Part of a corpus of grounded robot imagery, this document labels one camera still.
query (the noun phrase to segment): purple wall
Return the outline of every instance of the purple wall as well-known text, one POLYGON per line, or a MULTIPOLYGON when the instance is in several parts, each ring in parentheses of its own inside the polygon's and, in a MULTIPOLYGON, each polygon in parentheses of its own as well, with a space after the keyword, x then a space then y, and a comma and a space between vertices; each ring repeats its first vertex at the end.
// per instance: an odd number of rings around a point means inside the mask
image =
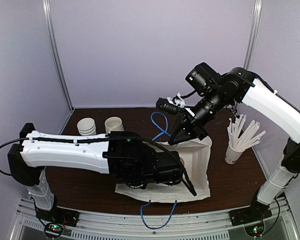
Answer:
MULTIPOLYGON (((251 70, 300 109, 300 0, 263 2, 251 70)), ((266 130, 257 154, 265 172, 271 174, 283 157, 288 136, 255 110, 243 105, 239 110, 266 130)), ((300 175, 286 189, 286 195, 300 231, 300 175)))
POLYGON ((185 77, 201 62, 242 66, 253 11, 253 0, 51 1, 73 105, 154 106, 191 92, 185 77))
MULTIPOLYGON (((26 122, 59 133, 67 105, 58 82, 41 0, 0 0, 0 145, 19 136, 26 122)), ((0 167, 9 171, 7 152, 0 167)), ((0 174, 0 240, 26 188, 0 174)))

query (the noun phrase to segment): black mount bracket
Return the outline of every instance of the black mount bracket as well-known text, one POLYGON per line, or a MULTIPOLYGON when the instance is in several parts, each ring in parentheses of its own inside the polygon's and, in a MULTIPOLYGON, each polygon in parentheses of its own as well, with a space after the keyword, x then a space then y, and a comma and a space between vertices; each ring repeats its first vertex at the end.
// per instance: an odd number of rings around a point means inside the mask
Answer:
POLYGON ((67 226, 76 227, 79 219, 79 212, 57 207, 57 201, 57 197, 54 196, 53 207, 50 211, 41 210, 35 206, 35 216, 38 219, 45 220, 50 223, 56 223, 62 226, 65 223, 67 226))
POLYGON ((257 201, 258 192, 259 189, 255 192, 250 206, 229 212, 232 226, 250 224, 272 216, 269 205, 264 205, 257 201))

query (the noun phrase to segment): metal frame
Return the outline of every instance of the metal frame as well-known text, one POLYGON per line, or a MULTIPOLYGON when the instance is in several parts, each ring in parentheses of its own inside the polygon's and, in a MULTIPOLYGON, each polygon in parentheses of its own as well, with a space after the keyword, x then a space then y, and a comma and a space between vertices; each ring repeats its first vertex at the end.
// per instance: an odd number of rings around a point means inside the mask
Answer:
POLYGON ((74 107, 71 102, 70 94, 69 94, 65 76, 64 76, 64 72, 63 72, 62 66, 61 66, 61 61, 60 61, 60 56, 59 56, 59 52, 58 52, 58 48, 57 48, 55 31, 54 31, 54 25, 53 25, 53 21, 52 21, 50 0, 42 0, 42 4, 43 4, 44 17, 45 17, 45 21, 47 24, 49 37, 50 37, 50 43, 51 43, 51 48, 52 48, 52 53, 53 53, 55 69, 56 69, 56 72, 57 72, 57 75, 58 75, 58 78, 59 78, 59 81, 61 84, 62 93, 65 97, 67 107, 68 107, 69 111, 71 112, 74 110, 74 107))
POLYGON ((256 45, 256 40, 257 40, 259 26, 260 26, 261 10, 262 10, 262 0, 255 0, 250 37, 249 37, 248 47, 246 49, 245 59, 243 63, 243 68, 246 70, 250 68, 251 61, 252 61, 253 51, 256 45))
MULTIPOLYGON (((290 240, 299 240, 300 236, 285 197, 278 199, 281 216, 284 220, 284 227, 290 240)), ((272 217, 275 219, 278 213, 276 202, 271 203, 270 209, 272 217)), ((219 210, 213 212, 195 214, 173 215, 169 225, 159 230, 147 229, 139 215, 108 214, 100 212, 81 211, 77 227, 66 227, 64 237, 83 240, 83 239, 117 239, 117 240, 195 240, 205 239, 204 236, 221 236, 221 240, 229 239, 229 231, 242 228, 243 225, 232 226, 229 218, 229 210, 219 210)), ((158 226, 167 220, 166 215, 147 215, 146 220, 152 226, 158 226)), ((14 228, 10 232, 10 240, 18 240, 23 226, 42 231, 42 226, 36 219, 34 202, 22 198, 17 212, 13 219, 14 228)))
POLYGON ((66 118, 66 120, 65 120, 65 122, 64 122, 64 124, 63 124, 63 126, 62 126, 62 128, 61 128, 61 130, 59 131, 58 134, 62 135, 62 133, 64 132, 64 130, 65 130, 65 128, 66 128, 66 126, 67 126, 67 124, 68 124, 68 122, 69 122, 69 120, 70 120, 72 114, 74 113, 74 111, 75 111, 75 110, 73 109, 73 110, 71 110, 71 111, 69 112, 69 115, 68 115, 68 117, 66 118))

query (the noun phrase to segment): black cable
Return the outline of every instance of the black cable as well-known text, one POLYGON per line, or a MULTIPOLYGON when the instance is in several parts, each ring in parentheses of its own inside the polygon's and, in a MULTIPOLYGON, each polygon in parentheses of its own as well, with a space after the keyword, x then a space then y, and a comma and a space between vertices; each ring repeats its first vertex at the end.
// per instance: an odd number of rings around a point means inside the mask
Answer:
POLYGON ((298 172, 295 176, 293 176, 293 179, 296 179, 299 176, 300 172, 298 172))
MULTIPOLYGON (((13 143, 16 143, 16 142, 19 142, 19 141, 23 141, 23 140, 28 140, 29 138, 26 138, 26 137, 23 137, 23 138, 18 138, 18 139, 14 139, 14 140, 11 140, 11 141, 7 141, 6 143, 0 145, 0 149, 2 149, 3 147, 9 145, 9 144, 13 144, 13 143)), ((7 172, 4 172, 0 169, 0 173, 2 173, 3 175, 6 175, 6 176, 11 176, 11 173, 7 173, 7 172)))
POLYGON ((274 200, 275 200, 276 204, 278 205, 278 215, 276 216, 276 219, 275 219, 274 223, 272 224, 272 226, 261 235, 262 237, 271 231, 271 229, 275 226, 275 224, 277 223, 277 221, 280 217, 280 204, 276 198, 274 200))
POLYGON ((184 96, 180 96, 182 99, 187 99, 189 97, 191 97, 193 94, 195 94, 197 91, 196 90, 193 90, 192 92, 190 92, 189 94, 187 95, 184 95, 184 96))
MULTIPOLYGON (((57 138, 46 138, 46 137, 35 137, 35 138, 33 138, 33 140, 43 141, 43 142, 74 143, 74 141, 72 139, 57 139, 57 138)), ((194 195, 194 196, 197 195, 195 187, 189 178, 187 170, 186 170, 185 166, 182 164, 182 162, 180 161, 180 159, 175 157, 169 150, 167 150, 162 145, 156 143, 155 141, 152 141, 150 139, 143 138, 140 136, 110 136, 107 138, 92 138, 92 139, 77 140, 76 142, 77 142, 77 144, 92 144, 92 143, 122 141, 122 140, 126 140, 126 141, 139 140, 139 141, 148 143, 150 145, 153 145, 156 148, 158 148, 158 149, 164 151, 165 153, 169 154, 170 156, 172 156, 175 159, 175 161, 177 162, 177 164, 180 166, 180 168, 184 174, 185 180, 182 179, 182 182, 184 183, 186 188, 192 193, 192 195, 194 195)))
POLYGON ((269 89, 272 93, 275 92, 275 90, 265 80, 263 80, 263 78, 259 74, 255 73, 253 71, 250 71, 250 73, 252 73, 252 75, 254 75, 255 78, 259 79, 263 83, 263 85, 267 89, 269 89))
POLYGON ((286 100, 283 96, 279 95, 278 93, 276 95, 300 114, 300 110, 296 106, 294 106, 292 103, 290 103, 288 100, 286 100))

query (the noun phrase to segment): white straw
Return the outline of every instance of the white straw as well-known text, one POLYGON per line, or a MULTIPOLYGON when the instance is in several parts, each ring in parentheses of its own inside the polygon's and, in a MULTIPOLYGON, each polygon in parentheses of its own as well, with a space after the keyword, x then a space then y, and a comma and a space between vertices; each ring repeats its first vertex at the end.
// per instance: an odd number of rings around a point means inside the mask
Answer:
POLYGON ((247 116, 243 114, 241 114, 239 118, 237 117, 234 122, 229 118, 230 123, 226 129, 230 147, 239 152, 243 152, 244 150, 259 144, 261 137, 266 134, 266 131, 263 131, 254 137, 260 128, 260 123, 255 120, 252 120, 246 130, 241 134, 246 120, 247 116))

